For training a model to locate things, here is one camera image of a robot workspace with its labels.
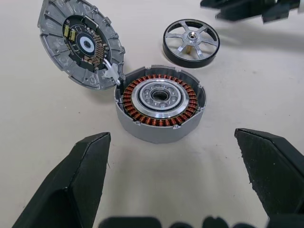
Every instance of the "black plastic part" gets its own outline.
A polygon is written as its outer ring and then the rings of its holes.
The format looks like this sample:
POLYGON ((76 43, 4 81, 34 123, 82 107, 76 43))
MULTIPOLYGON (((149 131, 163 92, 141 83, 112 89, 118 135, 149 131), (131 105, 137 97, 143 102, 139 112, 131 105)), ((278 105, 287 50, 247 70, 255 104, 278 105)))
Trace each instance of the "black plastic part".
POLYGON ((217 19, 239 21, 262 15, 266 23, 287 18, 289 10, 299 7, 300 0, 202 0, 200 5, 220 9, 217 19))
POLYGON ((304 156, 285 138, 249 129, 235 137, 266 213, 304 213, 304 156))
MULTIPOLYGON (((197 21, 197 23, 195 22, 191 22, 191 21, 187 21, 187 20, 192 20, 193 19, 182 19, 182 20, 185 20, 186 21, 186 24, 189 26, 189 27, 195 27, 195 28, 200 28, 201 27, 201 23, 211 27, 213 29, 213 31, 215 32, 216 34, 216 37, 214 37, 214 34, 209 30, 207 30, 207 33, 213 38, 213 40, 218 40, 219 41, 219 35, 217 34, 217 32, 214 30, 214 28, 212 26, 210 26, 209 24, 205 23, 205 22, 202 22, 202 21, 199 21, 199 20, 194 20, 194 21, 197 21)), ((176 54, 174 54, 168 47, 167 43, 166 43, 166 33, 167 32, 170 32, 174 29, 177 29, 177 28, 180 28, 182 27, 181 24, 176 24, 175 26, 172 27, 172 25, 174 25, 175 23, 179 22, 179 21, 182 21, 182 20, 178 20, 176 22, 173 22, 172 24, 170 24, 164 34, 163 34, 163 40, 162 40, 162 49, 166 55, 166 57, 173 63, 179 65, 179 66, 182 66, 182 67, 186 67, 186 68, 200 68, 200 67, 204 67, 206 65, 208 65, 209 63, 211 63, 213 61, 213 59, 215 58, 218 50, 219 50, 219 46, 220 46, 220 41, 218 42, 218 46, 217 46, 217 49, 216 51, 208 58, 206 59, 197 59, 197 60, 187 60, 187 59, 184 59, 184 58, 181 58, 180 56, 177 56, 176 54)))
POLYGON ((79 141, 45 178, 13 228, 91 228, 104 186, 110 133, 79 141))
POLYGON ((99 224, 99 228, 162 228, 153 217, 112 217, 99 224))
POLYGON ((267 228, 303 228, 304 215, 271 215, 267 228))

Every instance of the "tabletop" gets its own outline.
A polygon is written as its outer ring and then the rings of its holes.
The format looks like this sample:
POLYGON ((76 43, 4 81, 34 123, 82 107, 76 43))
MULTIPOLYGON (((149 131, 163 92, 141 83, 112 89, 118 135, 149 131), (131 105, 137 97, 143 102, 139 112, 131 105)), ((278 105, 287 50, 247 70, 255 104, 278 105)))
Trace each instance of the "tabletop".
POLYGON ((185 69, 208 103, 199 126, 169 144, 141 141, 118 121, 114 89, 83 88, 51 61, 39 39, 42 0, 2 0, 0 83, 0 227, 11 227, 46 175, 86 136, 110 132, 109 167, 95 225, 109 216, 154 216, 163 227, 204 217, 265 226, 234 138, 239 127, 285 137, 304 152, 304 15, 264 24, 215 20, 198 0, 90 0, 110 18, 125 47, 124 72, 175 66, 162 36, 179 19, 219 34, 214 61, 185 69))

